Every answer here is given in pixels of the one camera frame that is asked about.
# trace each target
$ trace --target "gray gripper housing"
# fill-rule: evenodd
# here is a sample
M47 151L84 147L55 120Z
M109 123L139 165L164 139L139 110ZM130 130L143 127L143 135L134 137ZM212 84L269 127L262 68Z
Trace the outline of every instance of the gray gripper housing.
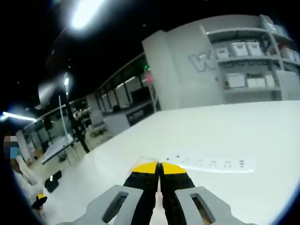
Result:
M90 202L84 215L58 225L106 225L116 214L114 225L130 225L142 193L141 189L115 185ZM200 201L213 225L246 225L231 214L227 203L204 187L176 190L175 193L187 225L204 225L192 198Z

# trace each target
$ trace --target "gray shelving unit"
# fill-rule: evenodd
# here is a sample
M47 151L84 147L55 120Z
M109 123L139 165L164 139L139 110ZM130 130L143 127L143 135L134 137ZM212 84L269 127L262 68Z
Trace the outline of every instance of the gray shelving unit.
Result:
M274 97L272 100L285 100L282 96L286 96L286 95L284 95L282 91L286 91L289 87L286 86L283 87L285 83L282 82L282 77L281 77L281 82L278 81L278 78L276 77L277 70L286 71L287 69L285 68L285 65L293 66L297 68L298 71L300 69L299 63L282 58L278 47L278 44L294 46L295 43L293 42L293 40L287 36L272 32L271 27L268 25L271 19L268 18L267 16L261 15L260 20L261 20L261 28L237 27L237 28L206 32L205 28L203 26L200 26L200 30L202 31L204 38L207 40L208 49L210 49L212 52L215 51L213 45L217 45L218 43L227 42L227 41L234 41L234 40L257 40L261 43L261 45L263 45L262 48L265 51L264 53L266 55L262 55L262 56L230 57L226 59L216 59L215 57L213 57L213 59L216 60L219 66L218 68L219 71L220 68L226 64L234 64L240 62L241 63L263 62L264 65L268 65L268 71L271 71L273 73L276 87L263 87L263 88L243 87L243 88L234 88L234 89L225 89L225 74L224 75L220 74L220 78L221 78L220 80L223 83L222 92L224 94L224 97L228 95L231 96L232 94L235 95L235 94L243 94L243 93L247 94L247 93L270 92L271 95ZM270 56L270 53L266 53L267 48L269 46L272 46L275 50L275 54L272 56Z

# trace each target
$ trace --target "floor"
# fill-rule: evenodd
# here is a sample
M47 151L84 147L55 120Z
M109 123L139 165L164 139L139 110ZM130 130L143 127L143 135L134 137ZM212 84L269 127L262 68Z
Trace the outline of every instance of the floor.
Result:
M85 137L86 144L91 151L93 151L96 147L105 143L109 139L111 139L111 136L108 134L108 132L104 132L103 135L97 136L87 133ZM83 150L80 142L76 142L74 145L74 149L71 147L66 148L66 154L69 158L70 163L73 164L75 161L82 158L86 154L86 152ZM45 181L51 175L55 174L59 170L63 171L69 165L70 164L67 159L63 162L59 162L58 156L55 156L44 165L41 163L41 158L39 158L30 166L30 168L35 172L37 176Z

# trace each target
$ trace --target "white table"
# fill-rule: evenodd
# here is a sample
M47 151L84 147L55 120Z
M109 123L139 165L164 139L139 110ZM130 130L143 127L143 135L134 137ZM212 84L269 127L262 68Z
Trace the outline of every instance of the white table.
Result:
M257 167L252 173L187 172L195 186L204 186L227 202L238 219L270 224L300 180L299 134L300 101L158 112L63 172L59 187L47 194L45 206L52 208L48 223L83 215L89 202L124 183L141 156L160 160L184 149L191 156L255 157ZM150 224L167 224L161 205L154 209Z
M47 151L42 155L42 164L48 162L51 158L56 156L58 153L63 151L65 148L74 143L75 139L67 134L66 136L60 137L52 145L47 148Z

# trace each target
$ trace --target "yellow object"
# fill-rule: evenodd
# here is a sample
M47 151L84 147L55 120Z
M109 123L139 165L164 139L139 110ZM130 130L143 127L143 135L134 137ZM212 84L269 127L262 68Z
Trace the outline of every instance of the yellow object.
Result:
M155 173L157 162L145 163L138 165L133 169L132 172L139 172L139 173Z
M162 163L164 168L164 174L178 174L178 173L186 173L187 171L180 166L173 165L171 163Z
M38 194L38 195L37 195L37 198L38 198L38 199L42 199L42 198L45 198L45 197L46 197L46 196L43 195L43 194Z

